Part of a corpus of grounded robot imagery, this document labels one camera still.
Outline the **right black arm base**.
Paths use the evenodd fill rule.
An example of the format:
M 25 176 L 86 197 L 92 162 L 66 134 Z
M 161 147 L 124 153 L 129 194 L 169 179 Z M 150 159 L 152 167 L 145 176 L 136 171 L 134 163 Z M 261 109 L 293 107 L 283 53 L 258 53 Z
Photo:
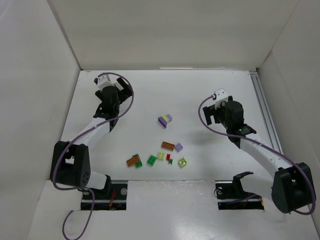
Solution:
M 261 196 L 244 191 L 241 179 L 253 175 L 245 171 L 236 174 L 232 180 L 216 180 L 214 196 L 219 210 L 265 210 Z

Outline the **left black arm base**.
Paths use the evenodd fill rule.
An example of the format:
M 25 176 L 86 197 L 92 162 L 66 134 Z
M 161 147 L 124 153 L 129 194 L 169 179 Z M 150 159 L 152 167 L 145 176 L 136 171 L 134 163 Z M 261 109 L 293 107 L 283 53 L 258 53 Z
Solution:
M 93 196 L 88 191 L 79 190 L 82 193 L 80 209 L 90 210 L 92 207 Z M 125 211 L 127 209 L 128 181 L 113 180 L 111 190 L 105 195 L 98 190 L 93 190 L 95 195 L 94 211 Z

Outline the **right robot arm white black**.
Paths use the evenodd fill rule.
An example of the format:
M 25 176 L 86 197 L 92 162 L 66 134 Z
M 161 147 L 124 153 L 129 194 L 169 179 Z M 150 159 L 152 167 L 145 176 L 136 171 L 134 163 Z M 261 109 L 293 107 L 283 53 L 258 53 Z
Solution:
M 252 171 L 233 176 L 228 184 L 217 184 L 215 192 L 220 200 L 229 204 L 241 203 L 251 198 L 271 199 L 284 214 L 295 212 L 308 216 L 316 209 L 316 191 L 310 167 L 296 163 L 283 153 L 267 145 L 257 131 L 245 123 L 244 109 L 232 96 L 210 96 L 211 106 L 198 107 L 201 123 L 211 132 L 226 136 L 238 149 L 249 154 L 271 176 L 272 180 L 259 178 Z

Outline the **purple and yellow lego stack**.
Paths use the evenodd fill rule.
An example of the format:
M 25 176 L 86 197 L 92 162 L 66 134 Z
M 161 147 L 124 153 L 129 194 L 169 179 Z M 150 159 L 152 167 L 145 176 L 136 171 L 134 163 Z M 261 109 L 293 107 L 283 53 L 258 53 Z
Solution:
M 158 122 L 166 129 L 172 119 L 173 118 L 170 114 L 161 115 L 160 117 L 158 117 Z

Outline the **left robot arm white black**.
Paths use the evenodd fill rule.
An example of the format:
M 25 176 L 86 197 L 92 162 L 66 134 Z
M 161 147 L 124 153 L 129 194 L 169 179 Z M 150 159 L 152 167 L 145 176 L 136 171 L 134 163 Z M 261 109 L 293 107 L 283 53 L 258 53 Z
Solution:
M 111 177 L 91 170 L 90 149 L 116 126 L 120 105 L 133 96 L 132 88 L 121 77 L 117 83 L 108 83 L 97 90 L 101 100 L 92 120 L 82 132 L 71 141 L 58 141 L 54 145 L 50 180 L 55 185 L 66 185 L 72 189 L 93 189 L 109 194 Z

